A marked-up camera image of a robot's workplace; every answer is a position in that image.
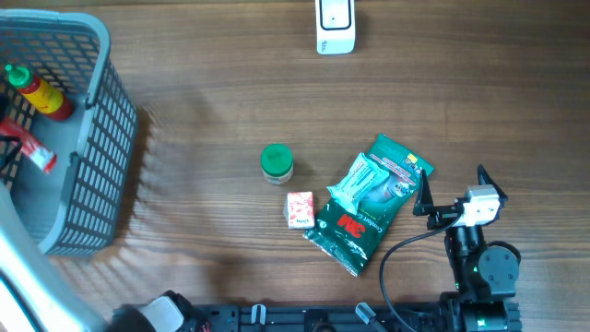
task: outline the yellow label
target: yellow label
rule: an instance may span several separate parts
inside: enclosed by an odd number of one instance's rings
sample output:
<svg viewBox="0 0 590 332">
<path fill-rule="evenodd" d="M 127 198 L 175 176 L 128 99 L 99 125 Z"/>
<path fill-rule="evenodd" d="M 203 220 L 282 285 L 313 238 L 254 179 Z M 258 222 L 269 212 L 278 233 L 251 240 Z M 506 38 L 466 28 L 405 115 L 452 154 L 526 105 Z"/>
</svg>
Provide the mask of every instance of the yellow label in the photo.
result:
<svg viewBox="0 0 590 332">
<path fill-rule="evenodd" d="M 41 79 L 39 88 L 33 93 L 24 94 L 37 111 L 53 113 L 64 103 L 64 95 L 60 90 L 52 87 L 46 80 Z"/>
<path fill-rule="evenodd" d="M 418 161 L 418 158 L 416 158 L 416 156 L 414 156 L 413 154 L 408 154 L 407 158 L 412 161 L 413 163 L 416 163 L 416 161 Z"/>
</svg>

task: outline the red logo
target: red logo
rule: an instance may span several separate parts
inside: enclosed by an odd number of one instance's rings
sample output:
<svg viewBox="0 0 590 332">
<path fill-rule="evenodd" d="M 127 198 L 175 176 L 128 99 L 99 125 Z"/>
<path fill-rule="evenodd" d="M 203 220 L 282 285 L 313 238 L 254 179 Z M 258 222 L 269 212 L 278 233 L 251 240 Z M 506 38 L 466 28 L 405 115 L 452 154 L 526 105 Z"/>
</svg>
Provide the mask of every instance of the red logo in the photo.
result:
<svg viewBox="0 0 590 332">
<path fill-rule="evenodd" d="M 365 226 L 359 224 L 349 215 L 342 215 L 338 221 L 338 226 L 344 227 L 345 231 L 349 232 L 350 235 L 356 237 L 357 239 L 359 239 L 360 235 L 365 232 Z"/>
</svg>

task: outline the jar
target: jar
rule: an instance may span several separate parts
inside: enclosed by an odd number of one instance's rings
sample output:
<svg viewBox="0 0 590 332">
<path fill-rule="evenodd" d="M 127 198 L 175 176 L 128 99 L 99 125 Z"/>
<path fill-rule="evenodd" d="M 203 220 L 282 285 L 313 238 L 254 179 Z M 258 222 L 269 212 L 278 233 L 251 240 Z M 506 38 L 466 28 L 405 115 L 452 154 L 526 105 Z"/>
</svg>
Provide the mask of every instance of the jar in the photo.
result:
<svg viewBox="0 0 590 332">
<path fill-rule="evenodd" d="M 284 144 L 271 144 L 260 155 L 260 166 L 271 184 L 283 184 L 293 176 L 293 154 Z"/>
</svg>

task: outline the green bottle cap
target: green bottle cap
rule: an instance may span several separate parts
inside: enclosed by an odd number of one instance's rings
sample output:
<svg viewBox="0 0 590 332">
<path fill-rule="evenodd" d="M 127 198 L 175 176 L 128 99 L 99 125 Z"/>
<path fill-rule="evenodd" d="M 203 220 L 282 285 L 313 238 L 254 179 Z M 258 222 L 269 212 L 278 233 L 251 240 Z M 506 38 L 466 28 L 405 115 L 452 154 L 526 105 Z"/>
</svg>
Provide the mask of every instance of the green bottle cap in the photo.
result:
<svg viewBox="0 0 590 332">
<path fill-rule="evenodd" d="M 293 167 L 293 154 L 284 144 L 271 144 L 262 151 L 260 165 L 266 174 L 281 177 Z"/>
<path fill-rule="evenodd" d="M 26 67 L 6 65 L 5 69 L 6 72 L 8 72 L 8 80 L 10 81 L 10 84 L 17 89 L 26 88 L 33 82 L 33 75 Z"/>
</svg>

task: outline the green plastic bag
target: green plastic bag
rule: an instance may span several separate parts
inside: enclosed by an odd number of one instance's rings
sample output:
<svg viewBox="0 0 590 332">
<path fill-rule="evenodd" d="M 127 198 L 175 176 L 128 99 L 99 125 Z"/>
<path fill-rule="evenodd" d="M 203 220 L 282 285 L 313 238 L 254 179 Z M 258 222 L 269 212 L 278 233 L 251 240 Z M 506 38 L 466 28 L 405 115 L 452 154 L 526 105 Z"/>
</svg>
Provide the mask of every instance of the green plastic bag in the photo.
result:
<svg viewBox="0 0 590 332">
<path fill-rule="evenodd" d="M 356 216 L 332 198 L 316 217 L 315 227 L 303 234 L 355 277 L 371 259 L 397 211 L 418 190 L 421 170 L 427 175 L 434 171 L 427 161 L 384 134 L 366 156 L 389 171 L 389 177 L 361 199 Z"/>
</svg>

